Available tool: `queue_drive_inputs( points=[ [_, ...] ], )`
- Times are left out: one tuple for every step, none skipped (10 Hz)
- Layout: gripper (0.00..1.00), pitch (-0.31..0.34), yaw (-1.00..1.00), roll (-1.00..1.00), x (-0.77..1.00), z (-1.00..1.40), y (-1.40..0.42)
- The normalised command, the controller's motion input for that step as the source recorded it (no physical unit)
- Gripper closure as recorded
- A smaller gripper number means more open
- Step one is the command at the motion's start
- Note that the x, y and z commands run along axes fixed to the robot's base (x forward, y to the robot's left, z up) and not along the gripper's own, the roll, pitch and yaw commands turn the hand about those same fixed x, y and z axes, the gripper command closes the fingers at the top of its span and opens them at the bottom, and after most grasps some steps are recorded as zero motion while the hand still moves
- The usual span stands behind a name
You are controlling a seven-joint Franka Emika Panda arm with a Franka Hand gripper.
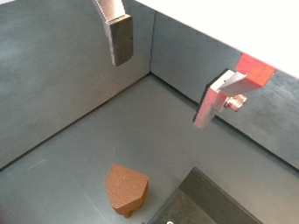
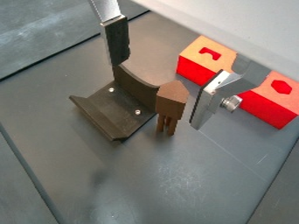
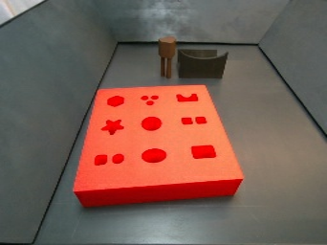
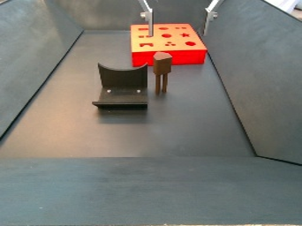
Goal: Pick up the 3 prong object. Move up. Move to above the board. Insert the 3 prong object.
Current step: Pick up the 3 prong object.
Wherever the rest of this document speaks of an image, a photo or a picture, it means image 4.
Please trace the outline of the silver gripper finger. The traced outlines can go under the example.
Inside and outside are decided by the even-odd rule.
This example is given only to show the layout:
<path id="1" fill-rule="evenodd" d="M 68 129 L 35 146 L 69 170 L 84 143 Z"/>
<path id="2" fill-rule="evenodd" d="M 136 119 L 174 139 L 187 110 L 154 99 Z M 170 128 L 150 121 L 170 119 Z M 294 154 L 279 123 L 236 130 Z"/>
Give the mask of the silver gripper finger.
<path id="1" fill-rule="evenodd" d="M 147 22 L 148 35 L 154 36 L 154 10 L 148 6 L 147 0 L 138 0 L 143 11 L 140 12 L 140 18 Z"/>
<path id="2" fill-rule="evenodd" d="M 203 35 L 207 34 L 210 22 L 218 17 L 216 9 L 222 3 L 223 0 L 212 0 L 210 5 L 206 7 L 206 22 L 203 28 Z"/>

